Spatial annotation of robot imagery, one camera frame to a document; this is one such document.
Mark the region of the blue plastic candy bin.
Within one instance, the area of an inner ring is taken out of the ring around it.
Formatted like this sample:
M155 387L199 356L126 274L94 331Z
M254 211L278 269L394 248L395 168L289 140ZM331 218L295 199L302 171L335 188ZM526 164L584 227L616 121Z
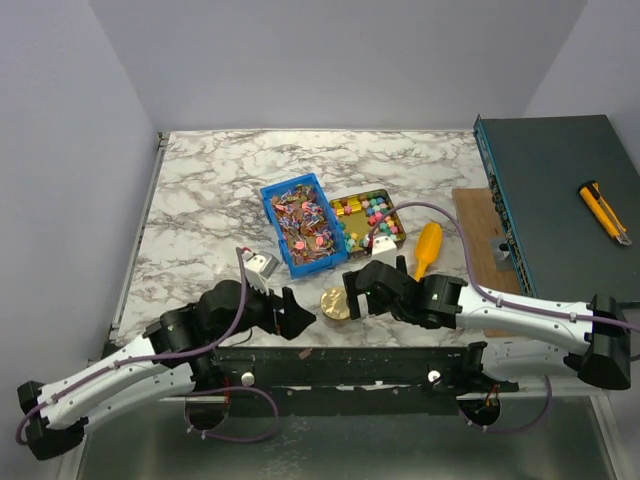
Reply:
M347 261L342 228L315 174L260 189L260 197L292 278L302 278Z

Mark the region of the yellow plastic scoop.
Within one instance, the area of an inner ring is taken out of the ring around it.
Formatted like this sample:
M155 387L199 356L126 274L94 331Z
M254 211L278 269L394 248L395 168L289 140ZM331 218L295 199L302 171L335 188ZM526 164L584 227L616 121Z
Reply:
M428 267L437 260L442 241L443 231L438 223L430 222L424 226L414 249L416 265L413 278L416 281L421 280Z

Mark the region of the clear plastic round container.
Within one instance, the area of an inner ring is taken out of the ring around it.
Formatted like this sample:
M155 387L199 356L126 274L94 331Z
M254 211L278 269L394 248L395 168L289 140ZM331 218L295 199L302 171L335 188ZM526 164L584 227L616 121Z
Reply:
M325 324L328 325L331 328L342 328L342 327L348 325L351 322L350 318L333 319L333 318L330 318L330 317L324 317L323 320L324 320Z

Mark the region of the yellow utility knife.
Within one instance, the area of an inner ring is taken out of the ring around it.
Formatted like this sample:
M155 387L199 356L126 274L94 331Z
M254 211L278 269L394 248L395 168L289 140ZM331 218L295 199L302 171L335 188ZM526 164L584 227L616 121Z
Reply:
M622 225L613 209L602 196L599 184L596 181L589 180L581 184L578 187L578 195L611 239L622 246L632 245L627 229Z

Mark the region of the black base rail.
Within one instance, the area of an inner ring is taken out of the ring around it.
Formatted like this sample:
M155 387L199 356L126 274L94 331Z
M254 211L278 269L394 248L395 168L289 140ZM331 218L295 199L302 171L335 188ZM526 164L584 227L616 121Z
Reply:
M222 347L196 391L240 385L251 374L272 404L248 392L232 394L234 416L454 415L457 399L517 386L488 377L484 343L463 347Z

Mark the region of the dark green box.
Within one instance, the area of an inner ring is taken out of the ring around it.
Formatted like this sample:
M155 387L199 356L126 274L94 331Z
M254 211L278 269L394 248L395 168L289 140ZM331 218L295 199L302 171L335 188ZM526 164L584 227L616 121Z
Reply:
M605 115L477 118L473 134L522 291L639 306L639 174ZM579 194L593 181L632 243Z

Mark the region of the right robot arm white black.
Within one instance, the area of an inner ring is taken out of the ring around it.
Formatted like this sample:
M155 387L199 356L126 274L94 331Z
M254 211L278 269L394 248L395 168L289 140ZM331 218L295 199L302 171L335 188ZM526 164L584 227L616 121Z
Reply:
M631 326L612 297L547 301L442 274L415 280L378 260L345 273L343 284L353 319L361 316L364 296L371 315L389 313L425 329L495 329L521 337L514 346L487 346L461 365L461 382L471 391L527 375L575 375L605 390L631 386Z

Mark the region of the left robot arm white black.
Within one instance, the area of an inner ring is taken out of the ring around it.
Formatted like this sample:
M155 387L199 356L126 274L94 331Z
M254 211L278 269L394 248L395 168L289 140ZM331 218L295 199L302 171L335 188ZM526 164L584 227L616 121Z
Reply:
M131 387L151 380L145 400L154 393L212 394L229 385L215 353L228 337L257 327L292 340L315 319L288 287L276 295L245 281L224 280L197 301L162 314L129 344L76 375L20 385L24 416L15 440L39 460L60 456L81 443L98 412L117 410L118 394L126 406L133 405Z

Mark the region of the wooden board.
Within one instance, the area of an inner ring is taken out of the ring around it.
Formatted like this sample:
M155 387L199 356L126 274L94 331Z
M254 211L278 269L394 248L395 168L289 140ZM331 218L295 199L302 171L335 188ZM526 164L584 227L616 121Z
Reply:
M476 281L484 287L521 294L511 257L499 250L505 239L490 190L457 188L452 190L452 198L469 246Z

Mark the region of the metal tin of star candies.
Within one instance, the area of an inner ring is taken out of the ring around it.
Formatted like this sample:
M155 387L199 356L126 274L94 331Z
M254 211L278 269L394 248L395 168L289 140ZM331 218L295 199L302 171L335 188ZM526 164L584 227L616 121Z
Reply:
M403 246L406 240L405 229L398 214L388 214L394 204L385 189L361 191L336 197L330 200L330 206L342 229L349 261L369 255L367 235L382 215L385 215L385 218L380 224L377 234L389 237L398 249Z

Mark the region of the gold round lid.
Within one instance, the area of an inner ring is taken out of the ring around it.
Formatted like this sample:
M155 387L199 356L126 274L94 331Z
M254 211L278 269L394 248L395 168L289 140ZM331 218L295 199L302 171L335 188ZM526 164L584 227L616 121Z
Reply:
M320 308L325 317L333 319L350 318L343 287L332 287L324 291L320 298Z

